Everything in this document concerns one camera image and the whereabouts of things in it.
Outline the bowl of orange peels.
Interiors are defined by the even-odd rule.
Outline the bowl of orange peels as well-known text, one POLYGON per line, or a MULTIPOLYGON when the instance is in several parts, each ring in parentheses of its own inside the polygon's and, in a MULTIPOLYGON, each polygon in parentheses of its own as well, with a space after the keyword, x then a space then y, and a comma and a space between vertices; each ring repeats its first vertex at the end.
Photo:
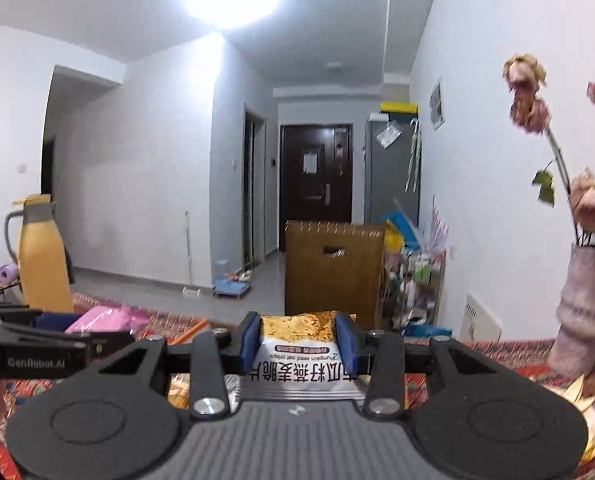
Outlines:
POLYGON ((584 396, 585 375, 578 376, 567 388, 547 386, 551 392, 568 400, 583 415, 588 432, 587 444, 581 458, 581 465, 595 458, 595 396, 584 396))

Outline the pumpkin seed oat crisp packet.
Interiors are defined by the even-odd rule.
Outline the pumpkin seed oat crisp packet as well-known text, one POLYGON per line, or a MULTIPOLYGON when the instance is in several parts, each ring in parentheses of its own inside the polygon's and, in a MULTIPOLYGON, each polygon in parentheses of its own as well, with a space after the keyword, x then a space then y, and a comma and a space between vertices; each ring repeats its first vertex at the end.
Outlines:
POLYGON ((240 379, 238 398, 363 400, 366 384, 345 372, 334 321, 333 311, 264 315, 256 358, 250 373, 240 379))

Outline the colourful patterned tablecloth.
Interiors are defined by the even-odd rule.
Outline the colourful patterned tablecloth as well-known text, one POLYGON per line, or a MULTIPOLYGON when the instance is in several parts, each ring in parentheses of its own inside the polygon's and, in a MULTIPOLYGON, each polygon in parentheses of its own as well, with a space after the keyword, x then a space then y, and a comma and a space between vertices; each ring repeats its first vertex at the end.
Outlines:
MULTIPOLYGON (((144 336, 161 334, 170 342, 186 342, 202 330, 224 326, 223 322, 209 320, 208 318, 197 318, 196 316, 167 313, 153 309, 144 309, 143 311, 150 315, 150 322, 142 330, 142 334, 144 336)), ((519 374, 531 378, 535 382, 540 382, 543 386, 565 388, 571 382, 555 374, 546 363, 552 345, 553 341, 551 339, 538 339, 479 342, 474 348, 483 352, 488 358, 512 368, 519 374)), ((52 382, 50 380, 12 380, 4 390, 6 414, 11 415, 25 401, 36 394, 43 393, 44 390, 51 386, 52 382)), ((595 367, 585 377, 583 395, 595 398, 595 367)), ((6 449, 6 440, 4 439, 0 440, 0 471, 8 479, 17 479, 20 476, 6 449)), ((595 457, 582 464, 575 472, 575 477, 578 479, 595 479, 595 457)))

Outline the brown wooden chair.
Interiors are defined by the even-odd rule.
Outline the brown wooden chair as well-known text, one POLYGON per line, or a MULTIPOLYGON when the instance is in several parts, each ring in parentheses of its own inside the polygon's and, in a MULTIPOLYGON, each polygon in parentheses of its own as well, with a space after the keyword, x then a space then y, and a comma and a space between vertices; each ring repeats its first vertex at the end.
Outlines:
POLYGON ((284 313, 353 314, 378 328, 385 226, 289 221, 285 226, 284 313))

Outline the dark entrance door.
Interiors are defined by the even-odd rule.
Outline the dark entrance door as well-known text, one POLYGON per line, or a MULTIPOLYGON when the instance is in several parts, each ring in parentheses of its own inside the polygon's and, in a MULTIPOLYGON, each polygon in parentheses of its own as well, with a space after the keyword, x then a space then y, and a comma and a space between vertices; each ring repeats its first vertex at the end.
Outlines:
POLYGON ((353 127, 280 127, 279 250, 289 221, 352 220, 353 127))

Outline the pink textured vase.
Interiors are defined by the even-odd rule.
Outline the pink textured vase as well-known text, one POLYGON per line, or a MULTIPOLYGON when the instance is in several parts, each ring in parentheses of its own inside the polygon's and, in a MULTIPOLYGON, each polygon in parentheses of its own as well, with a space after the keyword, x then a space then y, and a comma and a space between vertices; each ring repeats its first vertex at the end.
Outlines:
POLYGON ((578 378, 595 362, 595 247, 572 246, 555 316, 560 328, 548 364, 564 377, 578 378))

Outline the pink snack packet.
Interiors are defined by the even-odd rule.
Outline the pink snack packet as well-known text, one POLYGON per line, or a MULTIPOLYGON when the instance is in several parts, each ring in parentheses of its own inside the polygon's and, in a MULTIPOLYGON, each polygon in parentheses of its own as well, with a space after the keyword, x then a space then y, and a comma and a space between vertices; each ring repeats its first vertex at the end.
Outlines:
POLYGON ((96 306, 81 315, 65 330, 66 334, 141 332, 148 325, 150 317, 141 311, 110 306, 96 306))

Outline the grey refrigerator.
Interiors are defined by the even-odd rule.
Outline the grey refrigerator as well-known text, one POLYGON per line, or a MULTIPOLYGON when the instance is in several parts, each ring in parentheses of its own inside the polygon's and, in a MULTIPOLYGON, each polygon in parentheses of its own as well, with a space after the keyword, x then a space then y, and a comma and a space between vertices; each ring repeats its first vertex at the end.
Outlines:
POLYGON ((419 222, 420 185, 413 133, 417 113, 372 113, 365 127, 365 204, 363 222, 380 223, 398 208, 414 226, 419 222), (399 136, 384 148, 379 134, 394 126, 399 136))

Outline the purple tissue pack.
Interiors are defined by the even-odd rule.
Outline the purple tissue pack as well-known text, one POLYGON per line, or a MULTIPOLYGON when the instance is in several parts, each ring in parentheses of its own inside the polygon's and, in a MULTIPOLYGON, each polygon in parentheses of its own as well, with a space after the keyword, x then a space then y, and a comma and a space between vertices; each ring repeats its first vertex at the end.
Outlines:
POLYGON ((8 263, 0 266, 0 284, 9 285, 20 278, 20 270, 16 263, 8 263))

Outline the yellow thermos jug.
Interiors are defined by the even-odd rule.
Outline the yellow thermos jug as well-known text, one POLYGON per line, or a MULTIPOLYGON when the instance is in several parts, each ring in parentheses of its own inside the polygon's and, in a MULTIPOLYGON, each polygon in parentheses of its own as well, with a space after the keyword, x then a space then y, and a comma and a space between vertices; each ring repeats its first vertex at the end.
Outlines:
POLYGON ((29 195, 16 200, 19 210, 4 219, 6 249, 20 272, 20 287, 26 304, 34 309, 73 313, 66 251, 54 221, 55 203, 50 194, 29 195), (13 249, 9 224, 21 218, 17 248, 13 249))

